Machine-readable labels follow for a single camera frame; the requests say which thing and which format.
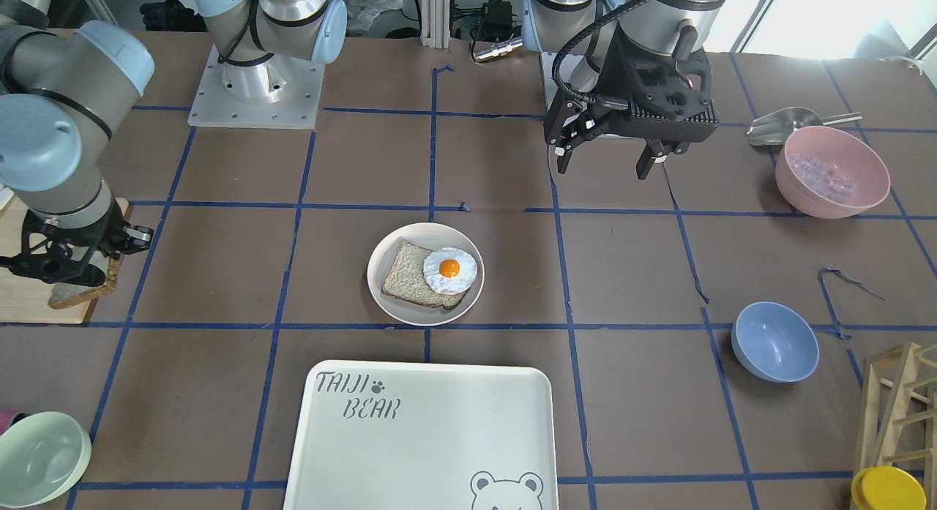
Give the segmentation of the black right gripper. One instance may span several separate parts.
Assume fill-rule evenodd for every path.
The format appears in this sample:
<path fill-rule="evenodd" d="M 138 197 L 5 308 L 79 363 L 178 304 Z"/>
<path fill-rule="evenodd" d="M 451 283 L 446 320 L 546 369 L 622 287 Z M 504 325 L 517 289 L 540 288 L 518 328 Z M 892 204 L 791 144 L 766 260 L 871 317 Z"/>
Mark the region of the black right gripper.
<path fill-rule="evenodd" d="M 106 269 L 94 266 L 94 254 L 120 260 L 149 250 L 153 235 L 153 229 L 124 220 L 117 202 L 103 217 L 80 228 L 59 227 L 28 210 L 21 224 L 20 252 L 1 257 L 1 266 L 18 277 L 47 284 L 104 285 Z"/>

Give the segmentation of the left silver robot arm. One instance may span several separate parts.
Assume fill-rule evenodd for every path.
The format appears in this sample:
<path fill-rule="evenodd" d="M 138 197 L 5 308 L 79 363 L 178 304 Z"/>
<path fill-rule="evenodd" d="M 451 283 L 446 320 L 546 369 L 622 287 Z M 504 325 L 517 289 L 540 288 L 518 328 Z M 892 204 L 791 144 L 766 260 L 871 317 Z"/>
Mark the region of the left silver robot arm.
<path fill-rule="evenodd" d="M 643 140 L 639 179 L 712 136 L 720 121 L 703 46 L 726 1 L 524 0 L 524 47 L 553 54 L 543 139 L 559 173 L 605 135 Z"/>

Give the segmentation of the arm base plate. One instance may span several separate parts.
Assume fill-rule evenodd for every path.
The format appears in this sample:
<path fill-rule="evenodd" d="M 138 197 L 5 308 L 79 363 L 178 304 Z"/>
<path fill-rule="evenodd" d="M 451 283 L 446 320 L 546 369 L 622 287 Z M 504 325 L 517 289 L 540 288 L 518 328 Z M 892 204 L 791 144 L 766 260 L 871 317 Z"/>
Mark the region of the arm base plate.
<path fill-rule="evenodd" d="M 254 67 L 218 62 L 212 48 L 188 123 L 213 129 L 314 130 L 324 66 L 275 54 Z"/>

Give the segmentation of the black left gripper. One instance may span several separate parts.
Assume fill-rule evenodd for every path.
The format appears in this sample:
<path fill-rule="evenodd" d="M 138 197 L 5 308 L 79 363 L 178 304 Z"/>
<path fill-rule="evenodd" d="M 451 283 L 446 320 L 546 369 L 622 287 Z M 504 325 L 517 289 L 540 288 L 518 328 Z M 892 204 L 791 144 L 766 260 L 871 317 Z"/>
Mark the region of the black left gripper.
<path fill-rule="evenodd" d="M 543 132 L 559 174 L 567 172 L 575 148 L 613 134 L 646 140 L 635 166 L 637 178 L 645 180 L 677 146 L 703 142 L 720 126 L 712 65 L 704 49 L 694 48 L 697 29 L 679 27 L 676 36 L 672 53 L 656 54 L 618 27 L 586 99 L 556 93 Z"/>

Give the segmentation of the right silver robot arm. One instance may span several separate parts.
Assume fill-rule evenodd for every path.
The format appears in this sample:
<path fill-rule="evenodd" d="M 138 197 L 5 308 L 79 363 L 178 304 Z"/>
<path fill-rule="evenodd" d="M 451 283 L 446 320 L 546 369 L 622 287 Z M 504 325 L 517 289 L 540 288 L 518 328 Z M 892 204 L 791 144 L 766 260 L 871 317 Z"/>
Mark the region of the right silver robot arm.
<path fill-rule="evenodd" d="M 51 0 L 2 0 L 2 184 L 26 206 L 20 252 L 2 267 L 46 284 L 98 287 L 106 268 L 149 249 L 153 230 L 128 223 L 97 166 L 154 75 L 140 40 L 101 20 L 64 39 Z M 314 126 L 321 71 L 346 34 L 343 0 L 196 0 L 213 39 L 190 123 Z"/>

